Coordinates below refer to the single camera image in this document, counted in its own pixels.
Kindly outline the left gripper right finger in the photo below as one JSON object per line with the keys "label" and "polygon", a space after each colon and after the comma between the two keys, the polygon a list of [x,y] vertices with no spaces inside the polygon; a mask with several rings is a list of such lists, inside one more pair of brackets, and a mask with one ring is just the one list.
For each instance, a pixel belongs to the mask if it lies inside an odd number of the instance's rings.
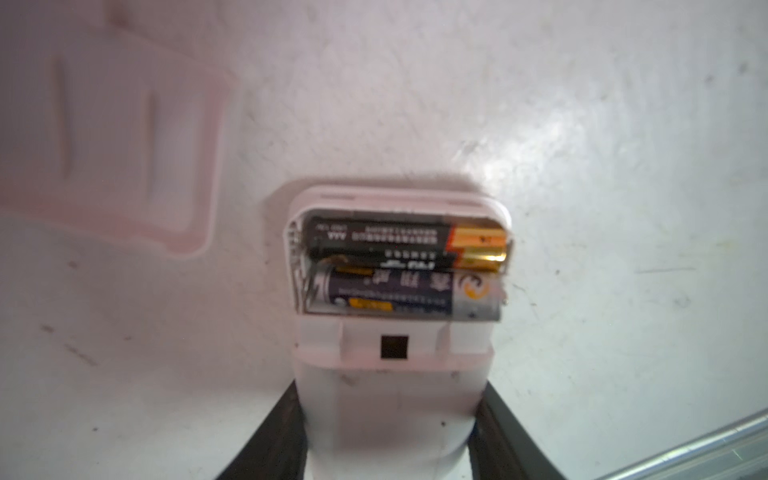
{"label": "left gripper right finger", "polygon": [[488,382],[467,442],[474,480],[564,480]]}

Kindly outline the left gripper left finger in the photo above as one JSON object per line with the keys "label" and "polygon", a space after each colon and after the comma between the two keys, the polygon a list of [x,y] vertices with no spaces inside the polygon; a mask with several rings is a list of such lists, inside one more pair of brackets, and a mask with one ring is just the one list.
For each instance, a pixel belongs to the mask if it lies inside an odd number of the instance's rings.
{"label": "left gripper left finger", "polygon": [[218,480],[301,480],[308,439],[296,382],[280,396]]}

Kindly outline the white rectangular plastic tray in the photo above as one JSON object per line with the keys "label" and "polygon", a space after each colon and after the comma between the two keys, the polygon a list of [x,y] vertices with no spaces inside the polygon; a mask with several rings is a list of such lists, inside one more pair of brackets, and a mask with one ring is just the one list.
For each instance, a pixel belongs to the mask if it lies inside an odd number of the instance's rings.
{"label": "white rectangular plastic tray", "polygon": [[319,265],[305,248],[315,217],[499,226],[500,202],[475,192],[319,185],[289,206],[284,234],[293,294],[294,375],[315,479],[443,479],[460,461],[494,359],[495,322],[306,311]]}

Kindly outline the blue silver AAA battery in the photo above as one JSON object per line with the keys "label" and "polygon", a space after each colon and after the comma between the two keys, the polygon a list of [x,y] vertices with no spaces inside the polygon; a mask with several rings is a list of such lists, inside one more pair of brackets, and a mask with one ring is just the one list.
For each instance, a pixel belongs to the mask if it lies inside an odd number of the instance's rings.
{"label": "blue silver AAA battery", "polygon": [[495,322],[503,298],[495,273],[326,264],[308,281],[304,305],[318,314]]}

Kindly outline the small white tray cover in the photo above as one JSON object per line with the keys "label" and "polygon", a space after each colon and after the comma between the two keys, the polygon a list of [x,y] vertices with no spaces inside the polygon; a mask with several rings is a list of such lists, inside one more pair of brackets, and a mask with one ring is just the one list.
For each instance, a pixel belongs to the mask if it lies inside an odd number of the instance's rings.
{"label": "small white tray cover", "polygon": [[189,257],[210,243],[232,82],[125,34],[1,29],[1,208]]}

